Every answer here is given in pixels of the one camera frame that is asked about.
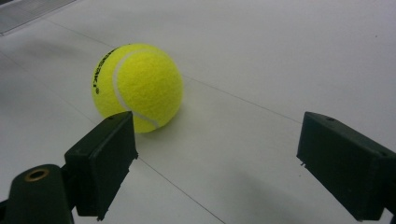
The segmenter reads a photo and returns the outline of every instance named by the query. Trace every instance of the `white table surface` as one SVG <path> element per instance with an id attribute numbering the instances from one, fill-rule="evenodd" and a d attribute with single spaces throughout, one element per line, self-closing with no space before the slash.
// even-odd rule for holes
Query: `white table surface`
<path id="1" fill-rule="evenodd" d="M 64 164 L 101 120 L 92 70 L 117 46 L 167 51 L 177 116 L 103 223 L 357 223 L 296 158 L 305 111 L 396 149 L 393 0 L 79 0 L 0 36 L 0 201 L 16 175 Z M 77 223 L 96 223 L 78 217 Z M 385 211 L 379 222 L 389 223 Z"/>

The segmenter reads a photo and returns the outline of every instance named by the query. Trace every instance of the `yellow tennis ball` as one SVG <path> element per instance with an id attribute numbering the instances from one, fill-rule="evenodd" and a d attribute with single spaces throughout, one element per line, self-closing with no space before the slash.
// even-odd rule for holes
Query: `yellow tennis ball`
<path id="1" fill-rule="evenodd" d="M 92 98 L 108 117 L 134 114 L 134 131 L 148 133 L 165 125 L 178 111 L 183 81 L 172 59 L 147 44 L 113 49 L 93 70 Z"/>

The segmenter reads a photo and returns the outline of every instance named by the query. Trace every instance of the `seam line on surface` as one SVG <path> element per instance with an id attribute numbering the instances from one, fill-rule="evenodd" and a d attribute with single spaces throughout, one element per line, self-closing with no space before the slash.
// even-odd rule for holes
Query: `seam line on surface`
<path id="1" fill-rule="evenodd" d="M 207 83 L 204 83 L 203 81 L 197 80 L 197 79 L 195 79 L 195 78 L 193 78 L 193 77 L 188 77 L 188 78 L 190 78 L 191 80 L 196 81 L 196 82 L 198 82 L 198 83 L 200 83 L 200 84 L 202 84 L 202 85 L 205 85 L 205 86 L 207 86 L 207 87 L 209 87 L 209 88 L 212 88 L 213 90 L 221 91 L 221 92 L 223 92 L 223 93 L 225 93 L 225 94 L 227 94 L 227 95 L 230 95 L 230 96 L 232 96 L 232 97 L 234 97 L 234 98 L 236 98 L 236 99 L 239 99 L 239 100 L 241 100 L 241 101 L 244 101 L 244 102 L 246 102 L 246 103 L 248 103 L 248 104 L 255 105 L 255 106 L 257 106 L 257 107 L 259 107 L 259 108 L 261 108 L 261 109 L 264 109 L 264 110 L 266 110 L 266 111 L 268 111 L 268 112 L 271 112 L 271 113 L 273 113 L 273 114 L 276 114 L 276 115 L 278 115 L 278 116 L 280 116 L 280 117 L 282 117 L 282 118 L 290 119 L 290 120 L 292 120 L 292 121 L 294 121 L 294 122 L 296 122 L 296 123 L 302 124 L 300 121 L 298 121 L 298 120 L 296 120 L 296 119 L 289 118 L 288 116 L 283 115 L 283 114 L 280 114 L 280 113 L 278 113 L 278 112 L 276 112 L 276 111 L 274 111 L 274 110 L 271 110 L 271 109 L 269 109 L 269 108 L 267 108 L 267 107 L 264 107 L 264 106 L 262 106 L 262 105 L 258 105 L 258 104 L 256 104 L 256 103 L 250 102 L 249 100 L 246 100 L 246 99 L 244 99 L 244 98 L 242 98 L 242 97 L 240 97 L 240 96 L 236 96 L 236 95 L 234 95 L 234 94 L 232 94 L 232 93 L 229 93 L 229 92 L 227 92 L 227 91 L 218 89 L 218 88 L 216 88 L 216 87 L 214 87 L 214 86 L 211 86 L 211 85 L 209 85 L 209 84 L 207 84 Z"/>
<path id="2" fill-rule="evenodd" d="M 201 205 L 200 203 L 198 203 L 195 199 L 193 199 L 188 193 L 186 193 L 186 191 L 184 191 L 183 189 L 181 189 L 180 187 L 178 187 L 176 184 L 174 184 L 172 181 L 170 181 L 168 178 L 166 178 L 164 175 L 162 175 L 160 172 L 158 172 L 156 169 L 154 169 L 154 167 L 150 166 L 147 162 L 145 162 L 141 157 L 139 157 L 139 160 L 141 160 L 143 163 L 145 163 L 150 169 L 152 169 L 155 173 L 157 173 L 158 175 L 160 175 L 162 178 L 164 178 L 168 183 L 170 183 L 172 186 L 174 186 L 175 188 L 177 188 L 178 190 L 180 190 L 184 195 L 186 195 L 187 197 L 189 197 L 191 200 L 193 200 L 195 203 L 197 203 L 199 206 L 201 206 L 202 208 L 204 208 L 206 210 L 206 212 L 208 212 L 210 215 L 212 215 L 213 217 L 215 217 L 218 221 L 220 221 L 221 223 L 226 224 L 223 220 L 221 220 L 218 216 L 216 216 L 213 212 L 209 211 L 209 209 L 205 208 L 203 205 Z"/>

